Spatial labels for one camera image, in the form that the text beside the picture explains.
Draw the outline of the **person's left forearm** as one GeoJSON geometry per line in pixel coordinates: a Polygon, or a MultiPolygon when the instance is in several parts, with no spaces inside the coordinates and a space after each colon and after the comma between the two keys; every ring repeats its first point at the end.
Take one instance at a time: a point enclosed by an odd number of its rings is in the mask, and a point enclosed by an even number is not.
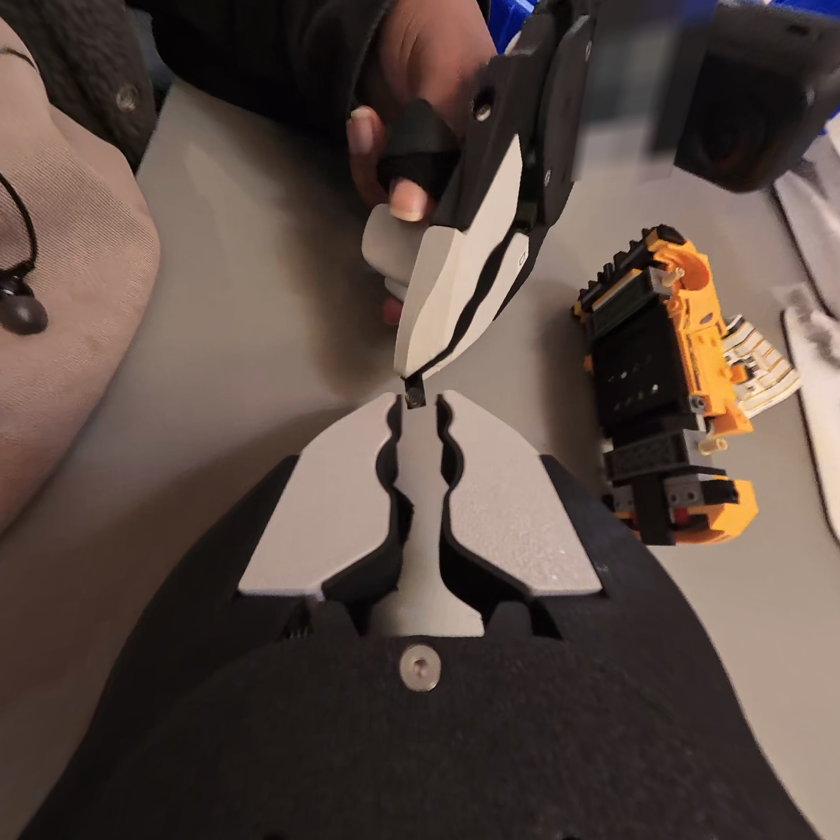
{"type": "Polygon", "coordinates": [[[343,140],[393,2],[139,1],[168,69],[259,116],[343,140]]]}

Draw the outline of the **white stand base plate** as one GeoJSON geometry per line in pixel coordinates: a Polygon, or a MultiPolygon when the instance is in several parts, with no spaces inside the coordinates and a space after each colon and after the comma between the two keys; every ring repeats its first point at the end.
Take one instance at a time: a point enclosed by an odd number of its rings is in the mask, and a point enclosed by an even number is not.
{"type": "Polygon", "coordinates": [[[784,338],[801,377],[799,403],[827,526],[839,541],[839,368],[817,357],[793,312],[783,314],[784,338]]]}

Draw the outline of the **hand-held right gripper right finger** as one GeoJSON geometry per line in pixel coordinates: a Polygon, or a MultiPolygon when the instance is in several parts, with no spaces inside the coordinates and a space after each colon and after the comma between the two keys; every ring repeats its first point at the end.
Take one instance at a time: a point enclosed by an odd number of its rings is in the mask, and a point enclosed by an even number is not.
{"type": "Polygon", "coordinates": [[[438,567],[447,589],[490,631],[520,605],[535,636],[559,636],[547,602],[602,593],[543,457],[487,409],[448,390],[436,400],[447,485],[438,567]]]}

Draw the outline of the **yellow lego car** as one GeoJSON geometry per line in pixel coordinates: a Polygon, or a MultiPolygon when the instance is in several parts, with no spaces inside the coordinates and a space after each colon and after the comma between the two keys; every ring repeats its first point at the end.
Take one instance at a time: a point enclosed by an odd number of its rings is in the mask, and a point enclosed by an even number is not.
{"type": "Polygon", "coordinates": [[[712,545],[759,512],[753,484],[713,457],[753,432],[727,360],[709,259],[678,230],[646,227],[572,308],[602,438],[602,501],[647,546],[712,545]]]}

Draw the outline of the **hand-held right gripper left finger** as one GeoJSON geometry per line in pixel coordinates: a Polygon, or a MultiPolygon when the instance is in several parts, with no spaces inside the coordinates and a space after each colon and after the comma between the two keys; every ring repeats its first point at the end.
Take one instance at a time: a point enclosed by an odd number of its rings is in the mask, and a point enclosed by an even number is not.
{"type": "Polygon", "coordinates": [[[237,594],[336,603],[356,632],[396,591],[413,504],[396,487],[403,398],[385,392],[299,454],[239,579],[237,594]]]}

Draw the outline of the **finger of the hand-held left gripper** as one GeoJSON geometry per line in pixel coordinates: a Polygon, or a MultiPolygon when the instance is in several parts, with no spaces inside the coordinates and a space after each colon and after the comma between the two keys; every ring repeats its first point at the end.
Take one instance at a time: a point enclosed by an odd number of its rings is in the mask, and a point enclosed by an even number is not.
{"type": "Polygon", "coordinates": [[[466,230],[432,224],[423,235],[402,308],[394,370],[415,375],[449,346],[480,272],[513,223],[522,174],[515,134],[466,230]]]}
{"type": "Polygon", "coordinates": [[[487,331],[528,258],[529,236],[525,233],[506,235],[481,269],[476,288],[456,319],[452,338],[438,355],[421,368],[423,380],[457,359],[487,331]]]}

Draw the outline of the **beige hoodie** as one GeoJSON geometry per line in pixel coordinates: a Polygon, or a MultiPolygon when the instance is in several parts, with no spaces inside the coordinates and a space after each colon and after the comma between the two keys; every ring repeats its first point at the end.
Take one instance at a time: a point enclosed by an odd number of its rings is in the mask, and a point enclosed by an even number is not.
{"type": "MultiPolygon", "coordinates": [[[[149,302],[161,257],[150,209],[123,154],[48,99],[23,41],[2,20],[2,175],[38,237],[28,284],[49,316],[25,337],[2,328],[2,531],[34,499],[93,413],[149,302]]],[[[2,268],[28,256],[2,187],[2,268]]]]}

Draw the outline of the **black drawstring with bead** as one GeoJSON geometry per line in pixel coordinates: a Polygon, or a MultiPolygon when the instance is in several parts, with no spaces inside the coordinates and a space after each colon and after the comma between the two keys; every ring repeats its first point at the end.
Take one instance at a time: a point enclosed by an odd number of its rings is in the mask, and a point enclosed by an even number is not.
{"type": "Polygon", "coordinates": [[[5,175],[1,175],[1,184],[17,209],[28,241],[28,256],[13,266],[1,269],[1,325],[17,336],[36,335],[44,332],[49,325],[46,308],[28,284],[28,276],[37,267],[38,237],[26,204],[5,175]]]}

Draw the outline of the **person's left hand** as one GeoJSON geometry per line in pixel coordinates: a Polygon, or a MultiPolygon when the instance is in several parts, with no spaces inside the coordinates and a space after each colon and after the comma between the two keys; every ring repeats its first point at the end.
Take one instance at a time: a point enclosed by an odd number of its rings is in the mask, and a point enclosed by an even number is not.
{"type": "Polygon", "coordinates": [[[474,79],[496,53],[478,2],[394,3],[362,69],[360,104],[346,122],[353,182],[368,204],[388,203],[391,214],[407,223],[432,213],[434,202],[418,184],[398,180],[384,189],[378,183],[387,130],[421,98],[462,140],[474,79]]]}

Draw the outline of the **clear bag of screws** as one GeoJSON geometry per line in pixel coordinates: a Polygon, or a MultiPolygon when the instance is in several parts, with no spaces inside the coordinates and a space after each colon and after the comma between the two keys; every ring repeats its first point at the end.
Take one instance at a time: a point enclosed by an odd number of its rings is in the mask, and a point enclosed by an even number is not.
{"type": "Polygon", "coordinates": [[[772,293],[783,312],[793,312],[793,319],[801,335],[811,345],[817,357],[838,370],[838,318],[825,310],[806,283],[774,287],[772,293]]]}

